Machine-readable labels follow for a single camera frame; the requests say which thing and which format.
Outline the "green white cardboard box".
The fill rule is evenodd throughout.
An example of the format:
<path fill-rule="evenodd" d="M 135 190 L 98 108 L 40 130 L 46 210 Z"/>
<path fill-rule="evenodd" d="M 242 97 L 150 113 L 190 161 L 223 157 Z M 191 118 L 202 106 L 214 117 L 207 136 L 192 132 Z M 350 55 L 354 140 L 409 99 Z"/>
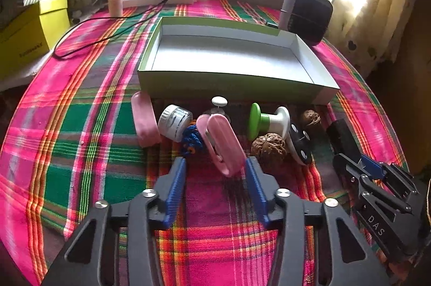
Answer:
<path fill-rule="evenodd" d="M 206 17 L 162 17 L 137 67 L 153 98 L 326 105 L 339 86 L 296 34 Z"/>

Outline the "black round disc white dots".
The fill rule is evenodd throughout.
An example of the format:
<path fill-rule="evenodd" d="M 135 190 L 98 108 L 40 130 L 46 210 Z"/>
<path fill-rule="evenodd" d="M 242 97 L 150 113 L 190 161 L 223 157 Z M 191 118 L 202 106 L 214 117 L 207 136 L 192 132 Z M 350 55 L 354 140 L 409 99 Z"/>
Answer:
<path fill-rule="evenodd" d="M 301 166 L 311 164 L 310 137 L 305 130 L 293 122 L 290 124 L 289 136 L 286 138 L 286 144 L 291 156 L 298 164 Z"/>

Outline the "grey knob white button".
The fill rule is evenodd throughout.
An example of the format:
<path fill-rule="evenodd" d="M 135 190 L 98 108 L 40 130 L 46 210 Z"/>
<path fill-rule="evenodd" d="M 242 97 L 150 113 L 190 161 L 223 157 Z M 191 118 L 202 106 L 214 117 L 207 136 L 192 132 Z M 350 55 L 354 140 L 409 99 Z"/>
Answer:
<path fill-rule="evenodd" d="M 223 96 L 214 96 L 211 99 L 211 103 L 213 105 L 213 107 L 209 110 L 206 110 L 204 112 L 205 115 L 223 115 L 224 117 L 226 117 L 228 119 L 228 121 L 230 121 L 230 117 L 229 115 L 227 115 L 227 113 L 224 110 L 224 107 L 228 104 L 227 99 L 225 99 L 225 97 Z"/>

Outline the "yellow cardboard box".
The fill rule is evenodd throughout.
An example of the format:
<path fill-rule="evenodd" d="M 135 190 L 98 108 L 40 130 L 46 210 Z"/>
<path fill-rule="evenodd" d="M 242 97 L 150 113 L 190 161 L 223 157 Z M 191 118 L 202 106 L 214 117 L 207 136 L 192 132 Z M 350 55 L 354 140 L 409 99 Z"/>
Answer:
<path fill-rule="evenodd" d="M 0 77 L 5 79 L 49 52 L 70 27 L 67 0 L 41 0 L 1 31 Z"/>

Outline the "pink green plaid tablecloth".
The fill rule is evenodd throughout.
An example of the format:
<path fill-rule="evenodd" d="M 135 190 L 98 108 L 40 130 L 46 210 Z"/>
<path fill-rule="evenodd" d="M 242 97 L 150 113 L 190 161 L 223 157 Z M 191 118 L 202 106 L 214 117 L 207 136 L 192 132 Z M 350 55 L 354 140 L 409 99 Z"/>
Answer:
<path fill-rule="evenodd" d="M 140 88 L 137 64 L 153 23 L 123 24 L 105 12 L 79 27 L 60 46 L 67 60 L 50 59 L 26 90 L 1 139 L 1 241 L 31 285 L 39 285 L 65 240 L 93 203 L 127 201 L 154 184 L 179 155 L 163 140 L 137 143 L 131 97 Z M 317 57 L 339 84 L 333 101 L 318 109 L 313 163 L 287 160 L 278 181 L 299 197 L 351 196 L 332 167 L 325 129 L 343 118 L 362 151 L 406 166 L 389 118 L 359 72 L 321 42 Z M 157 233 L 167 285 L 265 285 L 276 232 L 256 220 L 242 177 L 226 178 L 203 154 L 188 159 L 183 203 L 174 226 Z"/>

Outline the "pink oblong case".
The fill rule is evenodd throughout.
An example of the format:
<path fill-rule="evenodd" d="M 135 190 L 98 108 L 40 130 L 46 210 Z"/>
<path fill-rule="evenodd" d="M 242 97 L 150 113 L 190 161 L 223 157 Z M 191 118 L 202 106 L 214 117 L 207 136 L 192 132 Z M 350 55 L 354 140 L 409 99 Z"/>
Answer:
<path fill-rule="evenodd" d="M 224 115 L 201 115 L 196 126 L 215 167 L 222 175 L 233 177 L 244 168 L 245 152 Z"/>

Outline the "cream patterned curtain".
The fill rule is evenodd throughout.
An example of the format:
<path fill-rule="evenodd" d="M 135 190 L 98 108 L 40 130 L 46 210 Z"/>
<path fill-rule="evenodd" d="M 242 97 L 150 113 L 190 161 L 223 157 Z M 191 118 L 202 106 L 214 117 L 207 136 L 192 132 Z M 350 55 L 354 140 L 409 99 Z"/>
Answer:
<path fill-rule="evenodd" d="M 334 0 L 326 39 L 363 76 L 397 59 L 416 0 Z"/>

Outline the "small white jar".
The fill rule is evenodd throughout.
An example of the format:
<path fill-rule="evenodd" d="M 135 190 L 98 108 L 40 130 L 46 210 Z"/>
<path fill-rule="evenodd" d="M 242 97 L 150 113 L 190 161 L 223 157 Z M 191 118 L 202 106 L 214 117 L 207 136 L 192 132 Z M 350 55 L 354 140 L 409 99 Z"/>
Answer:
<path fill-rule="evenodd" d="M 158 120 L 160 134 L 173 142 L 181 142 L 183 132 L 189 127 L 193 114 L 180 106 L 168 105 Z"/>

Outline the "green white roller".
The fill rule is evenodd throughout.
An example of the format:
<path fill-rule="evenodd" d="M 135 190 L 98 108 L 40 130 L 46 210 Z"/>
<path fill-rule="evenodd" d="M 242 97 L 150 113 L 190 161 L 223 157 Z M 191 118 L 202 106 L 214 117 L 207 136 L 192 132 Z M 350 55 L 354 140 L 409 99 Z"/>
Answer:
<path fill-rule="evenodd" d="M 263 113 L 258 103 L 252 103 L 248 120 L 248 140 L 254 141 L 259 135 L 278 134 L 287 140 L 291 117 L 286 107 L 280 106 L 275 114 Z"/>

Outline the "small brown walnut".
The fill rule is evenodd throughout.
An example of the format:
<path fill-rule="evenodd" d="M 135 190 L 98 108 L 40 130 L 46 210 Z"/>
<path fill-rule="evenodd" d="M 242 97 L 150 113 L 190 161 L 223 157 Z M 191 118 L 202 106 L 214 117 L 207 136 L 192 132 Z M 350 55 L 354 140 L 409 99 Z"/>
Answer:
<path fill-rule="evenodd" d="M 300 115 L 300 124 L 302 129 L 312 138 L 321 129 L 321 117 L 315 110 L 307 109 Z"/>

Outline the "large brown walnut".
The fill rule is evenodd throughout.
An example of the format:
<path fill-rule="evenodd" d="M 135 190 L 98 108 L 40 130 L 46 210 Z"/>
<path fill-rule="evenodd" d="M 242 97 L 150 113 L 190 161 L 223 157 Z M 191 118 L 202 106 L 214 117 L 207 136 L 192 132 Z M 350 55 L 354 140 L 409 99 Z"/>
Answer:
<path fill-rule="evenodd" d="M 251 145 L 251 155 L 265 166 L 279 166 L 287 156 L 286 142 L 277 133 L 258 136 Z"/>

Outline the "black rectangular device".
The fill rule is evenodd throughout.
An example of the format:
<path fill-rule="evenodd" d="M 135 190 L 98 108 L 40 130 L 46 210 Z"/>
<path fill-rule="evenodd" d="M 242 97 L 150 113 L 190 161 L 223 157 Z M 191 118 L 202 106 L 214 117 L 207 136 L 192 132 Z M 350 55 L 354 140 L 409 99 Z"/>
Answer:
<path fill-rule="evenodd" d="M 326 134 L 335 154 L 344 154 L 355 163 L 361 160 L 361 151 L 344 119 L 332 122 L 326 129 Z"/>

